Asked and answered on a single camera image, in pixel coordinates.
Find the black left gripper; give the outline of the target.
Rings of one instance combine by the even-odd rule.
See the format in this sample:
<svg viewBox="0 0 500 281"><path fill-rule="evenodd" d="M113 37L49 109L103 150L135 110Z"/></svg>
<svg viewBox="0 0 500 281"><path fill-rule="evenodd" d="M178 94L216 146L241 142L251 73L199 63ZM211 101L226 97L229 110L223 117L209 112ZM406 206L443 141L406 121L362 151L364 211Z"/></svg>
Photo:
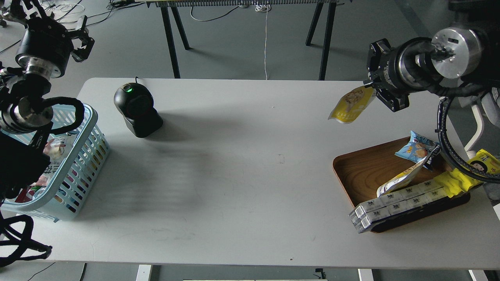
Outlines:
<svg viewBox="0 0 500 281"><path fill-rule="evenodd" d="M73 50L73 43L66 34L66 28L48 18L39 0L10 0L8 7L2 0L2 21L19 23L26 27L18 47L15 61L27 66L30 58L52 63L52 78L64 76L70 54L76 62L89 58L95 40L89 36L86 26L88 18L79 18L77 26L70 32L71 39L79 39L80 47Z"/></svg>

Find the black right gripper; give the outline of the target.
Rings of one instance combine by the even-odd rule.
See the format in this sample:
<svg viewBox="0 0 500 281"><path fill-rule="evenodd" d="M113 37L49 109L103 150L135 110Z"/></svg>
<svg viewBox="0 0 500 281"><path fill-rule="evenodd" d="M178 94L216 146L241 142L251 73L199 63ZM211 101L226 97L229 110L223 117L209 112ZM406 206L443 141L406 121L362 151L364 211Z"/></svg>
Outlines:
<svg viewBox="0 0 500 281"><path fill-rule="evenodd" d="M430 46L428 37L413 38L398 47L392 47L386 38L371 43L364 87L373 88L392 112L408 108L408 94L423 91L434 82Z"/></svg>

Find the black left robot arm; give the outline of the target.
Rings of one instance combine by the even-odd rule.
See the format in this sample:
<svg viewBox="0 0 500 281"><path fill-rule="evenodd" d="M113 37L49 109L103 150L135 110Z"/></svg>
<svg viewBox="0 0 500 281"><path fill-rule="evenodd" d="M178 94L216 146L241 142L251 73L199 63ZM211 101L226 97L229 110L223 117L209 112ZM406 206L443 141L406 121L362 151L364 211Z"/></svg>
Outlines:
<svg viewBox="0 0 500 281"><path fill-rule="evenodd" d="M13 0L6 12L5 19L21 23L25 34L15 57L18 67L1 67L1 203L49 166L43 152L49 135L68 133L84 121L78 99L43 96L50 92L50 79L65 74L69 58L83 62L95 44L87 16L69 31L38 0Z"/></svg>

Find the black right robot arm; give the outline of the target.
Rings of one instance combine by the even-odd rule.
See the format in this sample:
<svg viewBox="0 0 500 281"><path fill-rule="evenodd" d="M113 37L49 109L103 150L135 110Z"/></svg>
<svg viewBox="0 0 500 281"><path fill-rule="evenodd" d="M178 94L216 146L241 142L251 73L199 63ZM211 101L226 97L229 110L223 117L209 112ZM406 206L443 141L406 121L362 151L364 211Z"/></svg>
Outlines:
<svg viewBox="0 0 500 281"><path fill-rule="evenodd" d="M450 0L448 8L454 21L432 37L370 44L364 85L393 112L419 91L456 98L499 88L499 1Z"/></svg>

